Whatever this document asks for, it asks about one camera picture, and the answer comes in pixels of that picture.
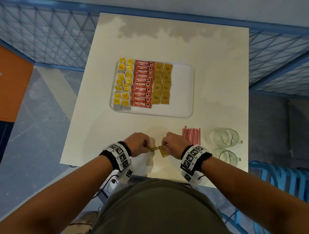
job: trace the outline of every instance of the hand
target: hand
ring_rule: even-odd
[[[135,132],[123,142],[126,143],[131,150],[131,157],[136,157],[142,153],[147,153],[149,151],[149,148],[147,148],[147,146],[149,146],[150,144],[150,139],[149,136],[144,133]]]
[[[163,149],[176,159],[181,159],[181,155],[190,142],[183,136],[168,132],[162,139]]]

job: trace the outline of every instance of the white table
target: white table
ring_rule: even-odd
[[[106,145],[143,132],[161,145],[166,132],[201,128],[201,144],[216,146],[217,127],[236,129],[243,144],[231,150],[248,171],[248,29],[101,13],[80,86],[61,163],[82,166]],[[118,113],[109,106],[120,57],[190,64],[194,67],[193,113],[187,118]],[[185,182],[180,161],[141,155],[135,175]],[[203,177],[202,186],[214,187]]]

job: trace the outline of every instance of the concrete floor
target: concrete floor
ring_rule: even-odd
[[[60,78],[65,79],[77,96],[83,73],[60,72]],[[70,120],[57,100],[35,68],[0,164],[0,220],[75,169],[59,164]],[[249,161],[290,164],[288,101],[258,94],[249,96]],[[217,189],[200,187],[200,190],[227,215],[234,212],[235,208]],[[100,205],[100,200],[94,199],[84,210],[97,210]],[[251,220],[243,219],[242,225],[250,234],[254,233],[252,224]]]

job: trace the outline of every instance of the empty glass mug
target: empty glass mug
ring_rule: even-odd
[[[241,158],[238,158],[236,154],[232,151],[224,148],[216,148],[212,151],[213,157],[220,159],[223,162],[226,162],[232,166],[237,166],[237,163],[241,161]]]
[[[241,144],[243,141],[240,140],[238,132],[232,128],[218,128],[213,134],[213,141],[217,146],[220,147],[233,147],[237,144]]]

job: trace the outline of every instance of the orange panel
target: orange panel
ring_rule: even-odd
[[[0,45],[0,120],[15,122],[33,65]]]

